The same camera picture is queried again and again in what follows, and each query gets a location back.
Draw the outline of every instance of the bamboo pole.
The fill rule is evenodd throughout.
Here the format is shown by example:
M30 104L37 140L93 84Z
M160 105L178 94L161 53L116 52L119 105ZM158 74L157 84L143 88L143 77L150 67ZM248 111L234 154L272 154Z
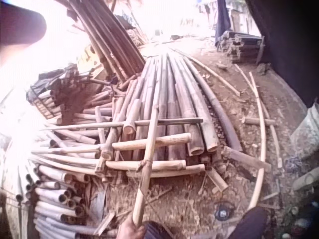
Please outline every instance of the bamboo pole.
M177 177L177 176L183 176L183 175L196 174L200 172L205 172L204 164L187 166L185 170L180 170L180 171L152 172L150 177L151 178ZM140 178L142 176L141 173L130 172L130 171L127 171L126 175L128 177L133 177L133 178Z
M60 170L50 168L44 165L39 166L39 171L52 179L65 183L70 183L73 179L71 174L63 173Z
M260 119L244 116L241 120L241 123L260 125ZM271 125L276 125L276 122L272 119L265 119L265 126L271 126Z
M235 89L235 87L233 87L228 81L226 81L224 78L222 78L220 75L218 75L216 72L214 72L212 69L210 69L208 66L205 66L203 63L201 63L200 61L196 60L195 58L193 58L192 56L183 53L179 50L173 49L171 48L173 51L178 52L179 54L187 57L189 60L191 60L192 62L196 63L197 65L199 65L200 67L202 67L203 69L205 69L206 71L208 71L210 74L212 74L213 76L215 76L220 82L222 82L223 84L225 84L229 89L231 89L232 92L234 92L237 96L240 96L240 92L238 90Z
M202 123L203 119L199 117L185 117L185 118L177 118L177 119L159 119L159 125L179 125L179 124L198 124ZM68 129L68 130L77 130L82 128L120 128L123 127L125 122L105 122L105 123L89 123L83 125L68 125L68 126L59 126L59 127L48 127L41 129L42 131L45 130L61 130L61 129ZM139 120L135 121L136 127L144 127L149 126L149 120Z
M224 179L217 173L214 168L210 168L206 170L207 176L213 181L220 192L223 192L226 188L228 188L228 184L224 181Z
M101 110L99 106L95 107L95 118L96 118L96 123L102 123L103 118L101 115ZM105 133L103 128L98 128L98 135L99 135L99 140L100 143L105 143Z
M194 75L195 80L199 83L202 90L206 94L207 99L209 100L210 104L212 105L213 109L215 110L218 119L220 121L221 126L223 127L224 133L227 138L227 142L229 143L230 147L237 150L243 151L234 126L232 125L228 115L226 114L223 106L221 105L220 101L217 99L215 94L213 93L211 87L207 84L198 70L194 67L194 65L189 61L188 58L184 57L184 61L187 64L188 68Z
M253 92L254 92L255 97L256 97L258 114L259 114L259 119L260 119L260 135L261 135L260 161L265 162L265 160L266 160L266 128L265 128L264 114L263 114L263 109L261 106L261 101L259 98L259 94L258 94L258 90L256 87L254 77L251 74L251 72L249 72L249 75L250 75L250 78L252 81L252 85L253 85L253 89L254 89ZM261 192L261 187L263 185L264 173L265 173L265 170L263 168L258 170L256 185L255 185L255 189L253 192L253 196L252 196L250 203L249 203L249 206L248 206L248 210L255 207L258 203L259 195Z
M39 206L36 206L34 210L37 213L42 214L48 218L52 218L52 219L55 219L55 220L60 221L60 222L67 221L67 216L65 214L52 212L52 211L49 211L49 210L42 208L42 207L39 207Z
M251 157L247 154L236 151L235 149L229 148L227 146L224 147L221 154L227 158L231 158L231 159L236 160L238 162L247 164L253 168L256 168L256 169L263 168L267 173L271 172L271 164L266 163L266 162L262 162L254 157Z
M178 64L182 74L184 75L184 82L190 92L197 115L204 120L204 122L200 124L200 127L202 129L206 149L208 152L214 152L217 150L219 145L219 139L205 99L183 58L180 58Z
M155 138L155 148L167 147L170 145L183 144L190 142L192 135L190 133L182 133ZM148 143L147 139L140 139L128 142L113 143L112 147L117 151L128 151L135 149L145 149Z
M130 135L136 132L134 122L138 120L140 107L141 107L141 100L135 99L123 125L124 134Z
M102 109L102 112L103 112L104 115L110 114L110 108L100 108L100 109ZM84 109L83 111L85 111L85 112L93 112L91 109ZM96 120L96 116L92 115L91 113L88 113L88 114L87 113L74 113L74 116L79 117L79 118L83 118L83 119L87 119L87 120ZM111 116L101 116L101 120L102 120L102 122L103 121L104 122L110 122L110 121L112 121L112 117Z
M175 89L183 117L196 117L188 89L184 84L183 76L178 69L176 59L171 53L169 53L168 56L176 80ZM188 155L194 156L202 154L204 152L204 143L200 128L195 124L185 125L185 132L190 132L192 135L192 141L187 145Z
M249 87L251 88L252 91L254 91L253 85L249 82L247 76L245 75L245 73L240 69L240 67L237 64L234 64L235 67L239 70L240 74L244 77L245 81L247 82L247 84L249 85ZM270 120L270 115L269 112L265 106L265 104L262 102L262 100L260 100L261 102L261 106L263 108L264 114L265 114L265 118ZM275 150L276 150L276 155L277 155L277 167L278 168L282 168L283 167L283 161L282 158L280 156L280 147L279 147L279 143L278 143L278 137L276 134L276 130L274 126L269 126L270 128L270 132L271 135L273 137L273 141L274 141L274 145L275 145Z
M154 97L153 97L153 106L151 112L150 126L147 137L147 144L144 154L144 163L141 175L141 183L137 191L136 200L133 210L133 222L135 226L139 227L142 223L145 200L144 195L147 195L150 184L150 175L152 171L152 162L153 154L156 141L156 129L158 125L158 116L159 116L159 102L160 102L160 90L161 90L161 78L156 78Z
M179 103L175 92L175 83L173 72L169 63L167 63L167 84L168 84L168 100L167 100L167 117L169 119L181 117ZM181 125L168 125L167 135L175 135L184 133ZM186 158L185 145L170 145L167 147L168 160L179 160Z
M67 197L64 194L58 193L57 190L35 188L34 191L37 195L46 197L57 203L65 203L67 199Z

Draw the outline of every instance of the dark fabric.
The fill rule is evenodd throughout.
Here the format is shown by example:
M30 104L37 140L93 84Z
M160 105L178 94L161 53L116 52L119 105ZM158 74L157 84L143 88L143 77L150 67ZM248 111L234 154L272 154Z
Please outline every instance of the dark fabric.
M144 239L171 239L165 228L153 221L146 222Z
M263 208L255 207L249 210L228 239L261 239L265 230L267 212Z
M42 15L0 1L0 43L4 45L33 44L46 32Z
M317 9L311 1L245 1L265 36L265 57L310 107L319 94Z
M216 34L215 34L215 46L218 45L220 36L227 30L230 29L230 19L226 7L225 0L217 0L218 5L218 19L216 25Z

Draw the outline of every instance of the hollow bamboo end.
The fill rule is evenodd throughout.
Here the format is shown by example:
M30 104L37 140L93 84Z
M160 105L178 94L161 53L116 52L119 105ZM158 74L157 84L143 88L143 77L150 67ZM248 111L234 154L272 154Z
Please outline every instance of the hollow bamboo end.
M69 173L65 173L64 174L64 177L63 177L63 181L65 182L65 183L71 183L72 182L72 180L73 180L73 176L72 176L72 174L69 174Z
M55 188L55 189L60 189L60 188L61 188L61 185L60 185L58 182L55 182L55 183L54 183L54 188Z
M18 201L18 202L21 202L23 200L23 196L21 194L17 194L15 196L15 199Z
M64 194L61 194L58 199L59 199L60 203L65 203L67 200L67 198Z

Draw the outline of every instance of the dirt ground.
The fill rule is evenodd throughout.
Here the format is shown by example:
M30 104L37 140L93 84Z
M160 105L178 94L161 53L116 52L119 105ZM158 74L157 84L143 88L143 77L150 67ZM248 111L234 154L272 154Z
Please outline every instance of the dirt ground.
M258 126L243 125L241 119L243 116L258 117L257 104L250 88L246 84L242 75L234 65L230 63L225 53L216 51L213 42L209 38L185 38L165 45L150 44L144 46L141 53L144 56L157 55L168 47L179 49L200 60L202 63L216 71L225 80L230 82L241 92L241 96L235 96L221 82L207 72L199 68L202 76L212 87L214 93L220 100L222 106L229 115L235 130L242 143L244 152L259 157L260 150L260 130ZM221 62L228 65L226 71L216 67L216 63ZM289 88L289 86L273 71L268 71L266 75L261 76L256 72L256 65L240 65L241 69L248 76L251 71L254 75L256 84L262 101L269 111L271 119L276 121L276 133L280 143L280 150L283 162L294 157L294 151L290 146L289 136L299 125L306 114L306 107ZM212 111L213 121L218 129L221 144L227 144L221 131L221 126ZM266 161L272 165L272 173L265 174L264 184L260 198L277 192L276 180L280 184L280 196L273 197L266 201L269 204L280 209L269 210L268 228L265 233L266 238L274 238L275 235L285 226L284 215L291 205L297 203L302 196L306 194L297 194L291 191L293 180L302 171L306 172L305 167L298 172L288 173L284 169L277 168L277 157L275 147L267 129L267 158ZM227 234L230 226L236 225L238 219L246 212L250 198L254 190L254 180L257 171L245 167L232 160L221 158L221 161L213 161L215 165L221 164L227 167L222 174L229 188L223 193L213 193L214 184L210 179L204 178L204 173L191 176L152 179L149 190L149 198L152 198L164 190L173 187L172 191L160 197L146 206L144 220L153 220L169 227L176 238L186 238L195 234L206 233L211 230ZM199 195L199 190L203 186L203 192ZM117 212L125 211L134 205L135 193L138 187L137 180L129 180L127 186L110 187L111 193L106 205L109 209ZM234 206L234 213L229 221L220 222L215 219L217 203L228 201Z

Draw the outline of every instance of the cut bamboo segment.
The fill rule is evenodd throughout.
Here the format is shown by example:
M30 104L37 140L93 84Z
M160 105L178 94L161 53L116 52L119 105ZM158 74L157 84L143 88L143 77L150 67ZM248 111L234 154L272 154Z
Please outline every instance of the cut bamboo segment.
M224 147L222 151L222 155L231 158L233 160L236 160L238 162L247 164L253 168L256 169L264 169L266 172L270 173L271 172L271 165L266 162L262 162L254 157L251 157L247 154L241 153L239 151L236 151L235 149L229 148L227 146Z
M39 185L39 188L60 189L60 183L59 182L42 182Z
M56 213L56 212L47 210L47 209L39 207L39 206L36 206L34 210L37 213L45 215L48 218L52 218L52 219L55 219L55 220L60 221L60 222L67 222L67 215L65 215L65 214Z
M203 119L199 117L185 117L185 118L161 119L161 120L159 119L159 125L179 125L179 124L198 124L198 123L203 123ZM149 120L135 121L136 127L149 126L149 124L150 124ZM83 125L49 127L49 128L44 128L42 130L61 130L61 129L77 130L82 128L100 128L100 127L119 128L119 127L123 127L123 125L124 125L124 122L106 122L106 123L90 123L90 124L83 124Z
M180 171L152 172L150 177L151 178L177 177L177 176L190 175L190 174L195 174L200 172L205 172L204 164L188 166L186 167L185 170L180 170ZM126 175L128 177L141 178L141 173L128 171L126 172Z
M124 125L123 125L124 134L133 134L134 132L136 132L134 122L138 120L139 113L140 113L140 106L141 106L141 100L135 99L130 109L130 112L128 114L128 117L126 118L126 121L124 122Z
M210 168L206 170L207 176L213 181L220 192L223 192L226 188L228 188L228 184L224 181L224 179L217 173L214 168Z
M204 122L200 124L200 127L202 129L201 131L204 137L206 149L208 152L214 152L217 150L219 145L219 139L205 99L184 60L180 58L177 61L177 64L179 65L184 82L186 83L185 85L191 95L197 115L204 120Z
M41 165L39 167L39 171L52 179L65 183L70 183L73 179L71 174L63 173L60 170L53 169L44 165Z
M100 108L101 111L101 115L103 116L112 116L112 108L111 107L102 107ZM83 110L84 114L91 114L93 116L93 118L91 118L90 120L95 120L94 114L95 114L95 109L84 109Z
M252 117L247 117L247 116L244 116L242 118L241 122L245 123L245 124L260 125L259 118L252 118ZM276 122L272 119L265 119L265 125L266 126L276 125Z
M175 144L188 143L191 140L192 139L191 139L190 133L181 133L177 135L159 137L155 139L155 148L166 147L166 146L175 145ZM145 149L147 142L148 142L147 139L140 139L140 140L134 140L134 141L128 141L128 142L118 142L118 143L113 143L112 147L114 150L118 150L118 151Z
M225 84L229 89L231 89L237 96L240 96L240 92L238 90L235 89L235 87L233 87L228 81L226 81L224 78L222 78L220 75L218 75L216 72L214 72L212 69L210 69L208 66L205 66L203 63L201 63L200 61L196 60L195 58L193 58L192 56L185 54L181 51L178 51L176 49L172 49L173 51L178 52L179 54L187 57L189 60L191 60L192 62L196 63L197 65L199 65L200 67L204 68L206 71L208 71L210 74L212 74L213 76L215 76L219 81L221 81L223 84Z
M194 78L206 94L207 99L210 101L212 107L214 108L220 121L220 124L223 127L224 133L227 138L227 142L229 143L230 147L240 152L243 151L236 131L234 129L234 126L232 125L228 115L223 109L223 106L220 104L219 100L213 93L211 87L207 84L207 82L204 80L204 78L201 76L198 70L194 67L194 65L188 60L188 58L184 57L184 61L187 64L188 68L191 70L192 74L194 75Z
M87 119L87 120L96 120L95 115L91 115L91 114L85 114L85 113L74 113L74 116L79 117L79 118L83 118L83 119ZM110 122L112 121L112 117L111 116L101 116L102 121L104 122Z
M96 119L96 123L102 123L103 121L99 106L95 107L95 119ZM99 135L100 144L105 143L105 133L103 128L98 128L98 135Z
M265 162L265 160L266 160L266 128L265 128L263 108L261 105L261 101L259 98L259 94L258 94L258 90L256 87L254 77L251 74L251 72L249 72L249 75L250 75L250 78L252 81L253 92L254 92L255 97L256 97L258 114L259 114L259 119L260 119L260 135L261 135L260 161ZM258 170L256 185L255 185L255 189L253 192L253 196L252 196L250 203L249 203L249 206L248 206L248 210L255 207L258 203L259 195L261 192L261 187L263 185L264 174L265 174L265 170L263 168Z
M64 203L67 199L67 197L64 194L58 193L57 192L58 190L47 190L42 188L35 188L34 191L37 195L46 197L57 203Z
M115 170L123 171L136 171L140 166L140 162L135 161L106 161L106 166ZM186 168L185 160L175 160L175 161L155 161L152 164L152 172L158 171L177 171L184 170Z

